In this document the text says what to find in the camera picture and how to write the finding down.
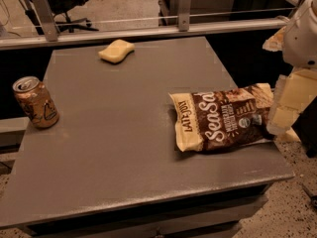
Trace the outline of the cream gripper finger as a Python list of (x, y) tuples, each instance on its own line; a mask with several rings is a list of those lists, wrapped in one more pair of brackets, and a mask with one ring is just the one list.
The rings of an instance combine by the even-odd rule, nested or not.
[(275, 85), (267, 130), (273, 135), (285, 134), (316, 96), (316, 69), (295, 67), (289, 76), (281, 75)]
[(282, 50), (285, 27), (279, 29), (274, 35), (268, 38), (264, 44), (263, 49), (269, 52), (279, 52)]

